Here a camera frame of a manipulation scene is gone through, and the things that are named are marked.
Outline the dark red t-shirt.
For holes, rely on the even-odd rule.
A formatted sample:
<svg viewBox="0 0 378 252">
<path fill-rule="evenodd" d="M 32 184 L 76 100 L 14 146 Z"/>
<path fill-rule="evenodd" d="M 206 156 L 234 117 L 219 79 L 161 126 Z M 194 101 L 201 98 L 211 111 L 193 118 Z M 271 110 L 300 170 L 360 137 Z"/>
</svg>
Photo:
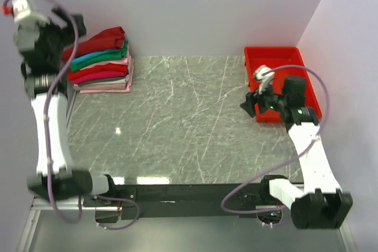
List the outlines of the dark red t-shirt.
<svg viewBox="0 0 378 252">
<path fill-rule="evenodd" d="M 92 38 L 81 42 L 77 47 L 75 58 L 98 51 L 120 50 L 125 39 L 125 31 L 122 27 L 105 29 Z"/>
</svg>

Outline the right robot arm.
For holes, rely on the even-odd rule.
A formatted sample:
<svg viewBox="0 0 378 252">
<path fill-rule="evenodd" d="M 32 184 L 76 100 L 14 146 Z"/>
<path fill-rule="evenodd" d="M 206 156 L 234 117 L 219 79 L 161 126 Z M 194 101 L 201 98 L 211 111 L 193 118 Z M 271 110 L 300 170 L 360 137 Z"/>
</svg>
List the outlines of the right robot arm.
<svg viewBox="0 0 378 252">
<path fill-rule="evenodd" d="M 281 93 L 274 92 L 272 81 L 271 75 L 262 76 L 258 88 L 249 92 L 240 106 L 251 117 L 256 116 L 256 109 L 280 114 L 299 156 L 304 188 L 297 188 L 284 176 L 266 175 L 260 183 L 259 197 L 266 204 L 279 200 L 289 208 L 296 228 L 340 228 L 353 199 L 335 179 L 318 133 L 317 114 L 305 105 L 307 81 L 287 76 Z"/>
</svg>

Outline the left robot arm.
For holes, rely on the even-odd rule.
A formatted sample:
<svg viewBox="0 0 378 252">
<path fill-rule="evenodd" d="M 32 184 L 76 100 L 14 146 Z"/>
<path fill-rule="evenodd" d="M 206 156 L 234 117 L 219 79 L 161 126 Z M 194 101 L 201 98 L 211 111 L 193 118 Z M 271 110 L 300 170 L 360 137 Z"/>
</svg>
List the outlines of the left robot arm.
<svg viewBox="0 0 378 252">
<path fill-rule="evenodd" d="M 66 27 L 32 8 L 12 8 L 18 24 L 15 45 L 23 57 L 24 88 L 37 123 L 37 169 L 28 177 L 27 187 L 45 200 L 97 195 L 103 205 L 110 206 L 118 198 L 112 178 L 94 176 L 74 166 L 67 134 L 67 82 L 57 78 L 64 47 L 86 35 L 83 16 L 67 16 L 60 7 L 52 12 L 66 22 Z"/>
</svg>

